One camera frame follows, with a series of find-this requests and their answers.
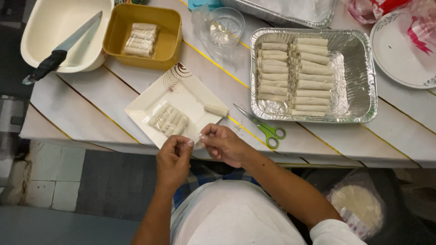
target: aluminum foil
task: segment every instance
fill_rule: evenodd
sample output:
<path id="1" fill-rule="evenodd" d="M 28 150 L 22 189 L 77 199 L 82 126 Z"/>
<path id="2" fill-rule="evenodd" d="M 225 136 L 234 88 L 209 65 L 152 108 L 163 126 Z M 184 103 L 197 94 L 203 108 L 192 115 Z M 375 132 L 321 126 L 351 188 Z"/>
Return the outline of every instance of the aluminum foil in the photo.
<path id="1" fill-rule="evenodd" d="M 257 99 L 258 60 L 256 54 L 262 42 L 290 44 L 297 37 L 317 37 L 329 40 L 329 66 L 335 70 L 331 90 L 330 111 L 324 117 L 293 116 L 284 102 Z M 377 89 L 371 45 L 368 36 L 358 30 L 309 30 L 262 28 L 251 36 L 251 106 L 262 119 L 317 122 L 367 123 L 377 114 Z"/>
<path id="2" fill-rule="evenodd" d="M 267 21 L 271 21 L 286 27 L 300 24 L 310 28 L 325 29 L 333 20 L 336 0 L 301 0 L 301 4 L 286 7 L 272 3 L 273 1 L 261 0 L 221 0 L 226 7 L 231 7 Z M 307 12 L 304 3 L 313 2 L 313 11 Z"/>

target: white shirt sleeve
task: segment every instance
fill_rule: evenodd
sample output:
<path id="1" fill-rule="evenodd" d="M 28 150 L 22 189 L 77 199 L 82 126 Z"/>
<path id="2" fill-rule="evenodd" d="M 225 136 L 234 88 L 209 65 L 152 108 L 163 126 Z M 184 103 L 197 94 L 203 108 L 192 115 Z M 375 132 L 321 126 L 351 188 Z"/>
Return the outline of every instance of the white shirt sleeve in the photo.
<path id="1" fill-rule="evenodd" d="M 327 219 L 310 230 L 313 245 L 366 245 L 345 222 Z"/>

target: table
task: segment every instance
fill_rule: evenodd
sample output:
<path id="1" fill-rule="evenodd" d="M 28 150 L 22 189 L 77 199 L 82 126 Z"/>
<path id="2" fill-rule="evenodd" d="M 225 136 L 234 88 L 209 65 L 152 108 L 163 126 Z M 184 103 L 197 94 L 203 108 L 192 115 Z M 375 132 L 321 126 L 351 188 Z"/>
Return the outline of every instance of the table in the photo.
<path id="1" fill-rule="evenodd" d="M 436 167 L 436 89 L 413 90 L 386 76 L 379 68 L 378 114 L 366 124 L 315 124 L 271 121 L 287 130 L 276 150 L 264 134 L 233 103 L 250 108 L 249 38 L 265 22 L 245 15 L 246 29 L 237 45 L 247 58 L 236 66 L 209 58 L 192 31 L 191 13 L 179 0 L 151 0 L 149 5 L 171 7 L 182 16 L 184 41 L 180 61 L 200 79 L 229 111 L 226 125 L 251 146 L 285 167 Z M 359 29 L 338 1 L 330 26 Z M 51 73 L 35 84 L 20 136 L 49 143 L 126 153 L 156 154 L 158 149 L 130 120 L 124 108 L 164 71 L 125 66 L 113 57 L 94 71 Z M 193 156 L 210 159 L 203 150 Z"/>

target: hand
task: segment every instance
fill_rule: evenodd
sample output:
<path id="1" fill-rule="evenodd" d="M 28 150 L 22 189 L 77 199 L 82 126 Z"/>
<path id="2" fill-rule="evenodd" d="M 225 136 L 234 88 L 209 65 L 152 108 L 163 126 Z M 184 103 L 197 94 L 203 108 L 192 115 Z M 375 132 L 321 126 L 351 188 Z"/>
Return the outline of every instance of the hand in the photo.
<path id="1" fill-rule="evenodd" d="M 209 156 L 232 167 L 242 167 L 242 161 L 246 159 L 247 154 L 255 151 L 226 126 L 209 123 L 200 133 L 201 145 L 206 147 Z"/>
<path id="2" fill-rule="evenodd" d="M 193 141 L 180 135 L 172 135 L 165 141 L 156 155 L 156 187 L 175 192 L 185 182 L 193 145 Z"/>

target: black knife handle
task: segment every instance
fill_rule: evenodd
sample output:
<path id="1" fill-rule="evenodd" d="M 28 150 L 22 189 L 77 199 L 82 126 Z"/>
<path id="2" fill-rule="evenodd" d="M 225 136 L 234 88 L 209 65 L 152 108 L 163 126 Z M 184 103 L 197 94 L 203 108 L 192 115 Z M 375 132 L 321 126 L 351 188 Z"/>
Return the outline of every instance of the black knife handle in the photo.
<path id="1" fill-rule="evenodd" d="M 51 71 L 54 71 L 58 66 L 64 62 L 67 58 L 67 51 L 65 50 L 53 50 L 51 55 L 43 60 L 38 68 L 36 68 L 31 74 L 31 78 L 35 81 L 39 81 L 39 79 L 45 77 Z"/>

